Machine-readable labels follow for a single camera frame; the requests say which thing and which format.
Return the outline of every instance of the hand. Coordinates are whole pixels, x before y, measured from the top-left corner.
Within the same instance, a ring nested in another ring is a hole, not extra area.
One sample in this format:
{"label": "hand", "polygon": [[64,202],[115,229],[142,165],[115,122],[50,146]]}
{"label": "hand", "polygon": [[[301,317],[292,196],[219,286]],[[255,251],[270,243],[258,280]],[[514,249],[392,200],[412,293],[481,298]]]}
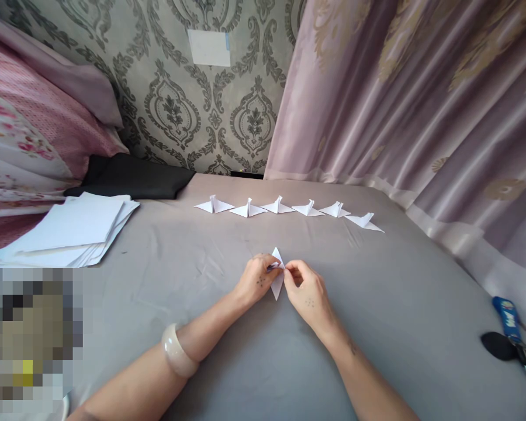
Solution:
{"label": "hand", "polygon": [[247,262],[244,274],[234,288],[234,293],[237,294],[241,302],[252,306],[263,298],[277,275],[282,272],[281,268],[274,268],[267,273],[267,267],[275,262],[281,263],[280,260],[268,253],[256,254]]}
{"label": "hand", "polygon": [[342,331],[342,327],[329,304],[323,278],[303,260],[292,260],[285,267],[288,299],[317,337],[325,343],[328,337]]}

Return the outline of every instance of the gray bedsheet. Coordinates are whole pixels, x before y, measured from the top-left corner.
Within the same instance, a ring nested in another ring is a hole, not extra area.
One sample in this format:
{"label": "gray bedsheet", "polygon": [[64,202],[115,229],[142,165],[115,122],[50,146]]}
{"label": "gray bedsheet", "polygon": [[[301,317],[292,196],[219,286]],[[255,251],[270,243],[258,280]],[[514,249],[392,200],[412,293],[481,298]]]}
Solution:
{"label": "gray bedsheet", "polygon": [[[266,213],[244,219],[194,205],[216,194],[244,205],[315,208],[335,201],[386,233],[346,218]],[[423,420],[526,420],[526,374],[484,350],[500,331],[490,297],[384,194],[364,187],[197,174],[176,201],[142,201],[88,286],[95,303],[73,404],[230,291],[245,262],[277,246],[321,273],[350,335]],[[325,348],[282,290],[224,335],[166,414],[174,420],[355,419]]]}

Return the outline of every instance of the bangle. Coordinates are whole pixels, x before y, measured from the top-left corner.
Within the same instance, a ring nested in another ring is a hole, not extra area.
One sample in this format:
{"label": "bangle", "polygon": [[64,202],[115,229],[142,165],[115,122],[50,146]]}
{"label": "bangle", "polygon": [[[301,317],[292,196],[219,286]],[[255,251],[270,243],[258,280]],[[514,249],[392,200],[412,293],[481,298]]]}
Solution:
{"label": "bangle", "polygon": [[169,365],[174,372],[184,378],[189,378],[195,374],[199,363],[189,358],[181,347],[175,332],[175,323],[169,325],[162,335],[162,346]]}

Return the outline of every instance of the pink curtain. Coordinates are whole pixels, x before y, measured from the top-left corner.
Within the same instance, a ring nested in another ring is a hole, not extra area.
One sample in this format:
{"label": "pink curtain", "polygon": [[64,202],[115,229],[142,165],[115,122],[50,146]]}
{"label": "pink curtain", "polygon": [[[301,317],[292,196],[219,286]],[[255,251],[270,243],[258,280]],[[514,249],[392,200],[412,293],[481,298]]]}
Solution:
{"label": "pink curtain", "polygon": [[265,178],[385,192],[526,327],[526,0],[309,0]]}

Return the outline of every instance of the damask wallpaper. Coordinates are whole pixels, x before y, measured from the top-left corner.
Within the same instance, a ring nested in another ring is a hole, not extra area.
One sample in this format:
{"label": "damask wallpaper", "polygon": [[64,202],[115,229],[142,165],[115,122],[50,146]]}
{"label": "damask wallpaper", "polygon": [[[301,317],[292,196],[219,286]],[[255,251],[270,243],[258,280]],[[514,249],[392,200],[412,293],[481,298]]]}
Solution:
{"label": "damask wallpaper", "polygon": [[[3,0],[0,18],[112,82],[131,152],[263,173],[306,0]],[[187,29],[228,32],[231,67],[196,65]]]}

